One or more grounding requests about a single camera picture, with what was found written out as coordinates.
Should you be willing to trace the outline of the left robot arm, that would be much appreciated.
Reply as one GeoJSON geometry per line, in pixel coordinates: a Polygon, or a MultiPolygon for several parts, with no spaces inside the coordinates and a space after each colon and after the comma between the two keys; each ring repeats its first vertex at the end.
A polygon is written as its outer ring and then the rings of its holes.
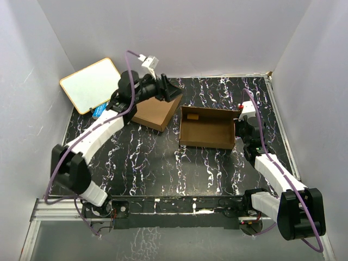
{"type": "Polygon", "coordinates": [[[51,182],[73,192],[95,215],[110,215],[111,197],[92,180],[88,168],[90,160],[106,141],[131,121],[137,104],[150,98],[171,102],[181,94],[182,89],[170,83],[165,74],[156,77],[148,73],[139,77],[133,70],[121,73],[118,88],[101,116],[79,137],[52,149],[51,182]]]}

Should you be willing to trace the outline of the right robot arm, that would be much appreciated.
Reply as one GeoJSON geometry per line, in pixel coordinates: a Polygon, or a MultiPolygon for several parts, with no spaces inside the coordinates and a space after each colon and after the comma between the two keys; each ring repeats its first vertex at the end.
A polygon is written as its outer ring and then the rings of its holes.
{"type": "Polygon", "coordinates": [[[243,115],[235,121],[236,135],[244,143],[245,159],[263,175],[276,196],[265,189],[245,191],[243,211],[261,212],[272,218],[285,240],[323,236],[326,233],[324,202],[317,188],[308,188],[279,162],[264,143],[264,125],[256,116],[243,115]]]}

